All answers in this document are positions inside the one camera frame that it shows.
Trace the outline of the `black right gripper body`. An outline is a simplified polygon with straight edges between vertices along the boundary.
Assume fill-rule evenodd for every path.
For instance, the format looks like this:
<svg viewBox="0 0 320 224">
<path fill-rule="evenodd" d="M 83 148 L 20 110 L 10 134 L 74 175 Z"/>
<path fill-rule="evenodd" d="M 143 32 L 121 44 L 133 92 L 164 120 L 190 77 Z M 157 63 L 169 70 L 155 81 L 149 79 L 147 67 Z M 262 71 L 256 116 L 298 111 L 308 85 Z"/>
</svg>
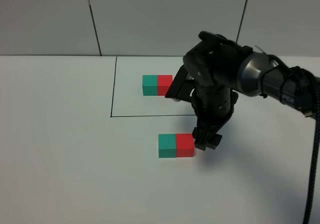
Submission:
<svg viewBox="0 0 320 224">
<path fill-rule="evenodd" d="M 191 103 L 197 116 L 195 133 L 217 133 L 233 115 L 238 96 L 237 92 L 222 85 L 195 85 Z"/>
</svg>

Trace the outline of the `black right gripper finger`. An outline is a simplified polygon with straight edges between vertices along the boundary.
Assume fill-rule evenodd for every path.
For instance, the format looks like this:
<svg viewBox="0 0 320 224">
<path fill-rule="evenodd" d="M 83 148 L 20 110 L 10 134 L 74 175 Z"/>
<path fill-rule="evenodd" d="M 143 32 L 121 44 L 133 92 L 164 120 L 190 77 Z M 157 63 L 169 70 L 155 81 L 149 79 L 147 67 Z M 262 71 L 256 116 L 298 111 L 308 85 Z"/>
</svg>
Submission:
<svg viewBox="0 0 320 224">
<path fill-rule="evenodd" d="M 206 147 L 210 149 L 216 149 L 220 144 L 222 136 L 219 134 L 211 135 L 206 141 Z"/>
<path fill-rule="evenodd" d="M 208 141 L 207 131 L 208 131 L 207 129 L 201 128 L 201 127 L 195 127 L 193 129 L 192 136 L 194 139 L 194 144 L 195 144 L 194 146 L 196 149 L 199 149 L 202 151 L 206 150 L 207 141 Z"/>
</svg>

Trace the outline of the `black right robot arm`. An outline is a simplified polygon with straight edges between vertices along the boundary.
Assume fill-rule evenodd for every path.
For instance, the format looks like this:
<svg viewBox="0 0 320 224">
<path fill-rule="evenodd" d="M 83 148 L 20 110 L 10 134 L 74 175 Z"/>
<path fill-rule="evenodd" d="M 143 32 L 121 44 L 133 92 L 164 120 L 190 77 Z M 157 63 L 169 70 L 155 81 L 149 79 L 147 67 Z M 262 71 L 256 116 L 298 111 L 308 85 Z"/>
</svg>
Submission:
<svg viewBox="0 0 320 224">
<path fill-rule="evenodd" d="M 255 52 L 221 35 L 202 31 L 199 38 L 183 57 L 184 68 L 195 85 L 196 148 L 218 146 L 221 137 L 217 131 L 232 116 L 239 94 L 272 97 L 319 121 L 320 80 L 310 71 L 288 67 L 275 55 Z"/>
</svg>

